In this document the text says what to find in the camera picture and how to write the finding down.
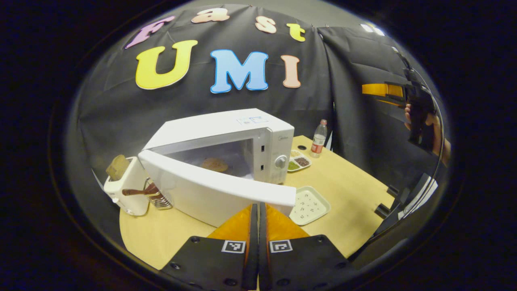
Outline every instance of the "ceiling light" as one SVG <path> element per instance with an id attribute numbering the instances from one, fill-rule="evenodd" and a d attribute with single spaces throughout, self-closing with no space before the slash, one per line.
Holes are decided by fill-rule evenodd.
<path id="1" fill-rule="evenodd" d="M 380 36 L 384 36 L 384 33 L 377 27 L 374 27 L 373 30 L 375 30 L 375 32 L 380 35 Z"/>
<path id="2" fill-rule="evenodd" d="M 369 27 L 368 25 L 366 24 L 361 24 L 362 28 L 364 28 L 365 31 L 367 32 L 373 32 L 372 28 Z"/>

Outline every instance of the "microwave control knob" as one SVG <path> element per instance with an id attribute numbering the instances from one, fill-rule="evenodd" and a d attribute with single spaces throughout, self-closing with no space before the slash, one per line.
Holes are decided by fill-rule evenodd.
<path id="1" fill-rule="evenodd" d="M 285 167 L 285 162 L 287 161 L 287 157 L 286 156 L 279 156 L 277 158 L 277 160 L 275 161 L 275 166 L 277 166 L 278 168 L 282 169 Z"/>

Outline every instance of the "black backdrop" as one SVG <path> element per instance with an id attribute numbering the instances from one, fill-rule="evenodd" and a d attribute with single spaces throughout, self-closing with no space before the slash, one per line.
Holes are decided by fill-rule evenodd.
<path id="1" fill-rule="evenodd" d="M 450 120 L 434 82 L 413 56 L 393 39 L 351 27 L 318 28 L 325 43 L 335 102 L 336 128 L 333 149 L 386 185 L 398 189 L 413 187 L 422 173 L 433 176 L 436 166 L 440 184 L 446 169 L 438 158 L 407 142 L 404 111 L 361 93 L 362 84 L 409 83 L 396 47 L 422 74 L 442 110 L 445 135 L 451 134 Z"/>
<path id="2" fill-rule="evenodd" d="M 465 183 L 461 176 L 452 177 L 448 193 L 456 193 L 461 185 L 466 195 L 440 231 L 366 289 L 510 289 L 515 269 L 510 268 L 513 210 L 508 205 L 514 193 L 507 195 L 509 186 L 502 179 L 509 178 L 512 169 L 511 155 L 502 155 L 510 146 L 511 129 L 505 124 L 512 124 L 515 105 L 507 86 L 512 76 L 508 48 L 513 34 L 505 32 L 512 27 L 510 6 L 494 1 L 454 7 L 448 2 L 347 4 L 410 44 L 441 92 L 455 96 L 447 101 L 451 115 L 461 117 L 457 157 L 465 162 L 457 170 L 468 173 Z M 12 24 L 6 34 L 10 45 L 5 61 L 11 72 L 7 89 L 9 97 L 18 98 L 7 99 L 4 115 L 12 125 L 6 133 L 11 137 L 5 143 L 7 166 L 14 166 L 10 173 L 16 173 L 15 183 L 8 184 L 2 196 L 5 289 L 149 288 L 85 240 L 69 221 L 52 194 L 44 146 L 52 104 L 71 96 L 61 92 L 73 66 L 93 43 L 148 6 L 117 1 L 57 2 L 43 8 L 23 1 L 7 3 L 7 23 Z"/>
<path id="3" fill-rule="evenodd" d="M 221 7 L 228 10 L 229 19 L 192 23 L 200 11 Z M 90 73 L 77 93 L 71 119 L 77 120 L 77 133 L 82 146 L 72 152 L 85 150 L 97 177 L 104 181 L 105 169 L 113 157 L 137 155 L 164 122 L 193 115 L 258 108 L 295 127 L 295 136 L 312 138 L 321 119 L 332 120 L 329 69 L 323 43 L 316 28 L 281 13 L 248 5 L 206 6 L 171 14 L 165 13 L 148 20 L 148 25 L 175 15 L 147 40 L 124 47 L 140 29 L 124 36 L 110 47 Z M 255 18 L 266 16 L 275 20 L 277 32 L 269 34 L 255 27 Z M 304 27 L 305 41 L 289 35 L 287 23 Z M 190 67 L 177 83 L 155 90 L 144 90 L 135 83 L 138 61 L 136 56 L 148 49 L 165 46 L 158 58 L 157 73 L 170 71 L 175 64 L 174 43 L 197 40 L 192 48 Z M 243 63 L 251 52 L 268 54 L 265 77 L 268 89 L 251 91 L 232 89 L 214 94 L 210 87 L 215 81 L 216 62 L 210 52 L 228 49 Z M 298 63 L 299 88 L 286 88 L 284 61 L 281 55 L 293 55 Z"/>

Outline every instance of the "microwave door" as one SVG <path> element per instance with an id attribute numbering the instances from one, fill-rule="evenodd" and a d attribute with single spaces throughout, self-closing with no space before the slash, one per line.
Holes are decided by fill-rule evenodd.
<path id="1" fill-rule="evenodd" d="M 295 204 L 294 187 L 207 170 L 151 150 L 138 157 L 158 189 L 172 197 L 176 209 L 215 227 L 251 203 L 269 203 L 286 216 Z"/>
<path id="2" fill-rule="evenodd" d="M 266 128 L 182 141 L 151 148 L 152 152 L 201 167 L 207 158 L 223 160 L 232 176 L 267 182 L 270 140 Z"/>

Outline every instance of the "plastic bottle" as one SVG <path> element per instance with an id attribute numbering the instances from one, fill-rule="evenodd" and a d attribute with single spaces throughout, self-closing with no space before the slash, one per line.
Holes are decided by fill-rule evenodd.
<path id="1" fill-rule="evenodd" d="M 314 132 L 312 140 L 311 157 L 320 157 L 325 139 L 327 138 L 327 121 L 322 119 Z"/>

